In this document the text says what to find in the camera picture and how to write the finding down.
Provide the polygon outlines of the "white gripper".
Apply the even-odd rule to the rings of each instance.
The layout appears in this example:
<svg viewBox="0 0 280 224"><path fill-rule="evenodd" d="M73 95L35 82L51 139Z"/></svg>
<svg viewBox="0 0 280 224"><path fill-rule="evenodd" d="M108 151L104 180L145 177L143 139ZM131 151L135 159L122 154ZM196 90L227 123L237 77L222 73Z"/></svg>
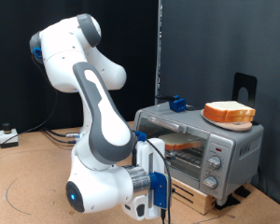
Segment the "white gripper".
<svg viewBox="0 0 280 224"><path fill-rule="evenodd" d="M133 182L133 198L122 206L136 220L163 217L168 208L169 180L165 171L165 144L159 138L138 141L135 166L126 166ZM175 156L165 154L168 161Z"/></svg>

